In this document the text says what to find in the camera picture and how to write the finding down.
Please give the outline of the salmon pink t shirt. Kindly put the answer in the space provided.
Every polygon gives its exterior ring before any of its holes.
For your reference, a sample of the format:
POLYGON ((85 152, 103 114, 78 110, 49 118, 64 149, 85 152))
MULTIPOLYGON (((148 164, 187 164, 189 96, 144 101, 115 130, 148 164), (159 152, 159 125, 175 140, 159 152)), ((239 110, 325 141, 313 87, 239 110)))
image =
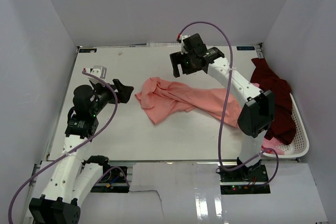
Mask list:
POLYGON ((184 83, 151 77, 135 94, 141 108, 153 124, 163 122, 176 112, 200 109, 220 120, 227 89, 197 89, 184 83))

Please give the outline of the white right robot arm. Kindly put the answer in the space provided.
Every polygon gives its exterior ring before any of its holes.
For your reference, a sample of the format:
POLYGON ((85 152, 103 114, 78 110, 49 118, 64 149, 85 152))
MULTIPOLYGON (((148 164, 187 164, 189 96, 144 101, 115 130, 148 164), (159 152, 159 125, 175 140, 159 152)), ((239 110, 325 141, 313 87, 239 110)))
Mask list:
POLYGON ((251 84, 230 66, 218 48, 207 48, 199 34, 178 35, 181 50, 170 54, 173 76, 203 71, 233 95, 241 107, 238 127, 244 134, 241 151, 237 157, 237 175, 247 182, 256 175, 261 163, 262 141, 275 119, 275 95, 251 84))

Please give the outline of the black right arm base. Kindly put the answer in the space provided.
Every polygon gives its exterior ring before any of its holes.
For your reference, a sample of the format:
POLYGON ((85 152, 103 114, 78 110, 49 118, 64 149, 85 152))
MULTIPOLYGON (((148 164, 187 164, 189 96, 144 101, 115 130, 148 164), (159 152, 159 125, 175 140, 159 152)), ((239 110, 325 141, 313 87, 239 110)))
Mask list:
POLYGON ((249 175, 244 174, 241 168, 232 172, 226 172, 221 167, 217 167, 215 172, 220 176, 220 192, 222 195, 271 193, 270 186, 263 185, 268 181, 267 170, 263 164, 249 175))

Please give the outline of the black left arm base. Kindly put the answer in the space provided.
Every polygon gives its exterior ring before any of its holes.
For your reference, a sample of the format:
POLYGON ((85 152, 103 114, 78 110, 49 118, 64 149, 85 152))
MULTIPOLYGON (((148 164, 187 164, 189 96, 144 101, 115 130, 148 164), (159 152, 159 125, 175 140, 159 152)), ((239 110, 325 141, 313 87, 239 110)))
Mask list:
POLYGON ((92 189, 91 193, 128 193, 129 186, 126 183, 128 168, 126 166, 120 167, 123 173, 114 168, 105 177, 99 181, 92 189))

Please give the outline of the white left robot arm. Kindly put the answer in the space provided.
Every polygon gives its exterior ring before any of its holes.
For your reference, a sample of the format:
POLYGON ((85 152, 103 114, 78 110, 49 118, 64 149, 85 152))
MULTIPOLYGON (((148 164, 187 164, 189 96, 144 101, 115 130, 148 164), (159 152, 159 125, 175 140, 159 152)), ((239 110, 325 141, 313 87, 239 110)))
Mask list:
POLYGON ((74 89, 68 112, 61 160, 56 163, 47 186, 32 198, 29 211, 36 223, 78 223, 81 205, 99 181, 110 178, 109 158, 101 155, 85 159, 97 134, 98 114, 108 104, 127 103, 134 90, 118 79, 112 84, 90 80, 74 89))

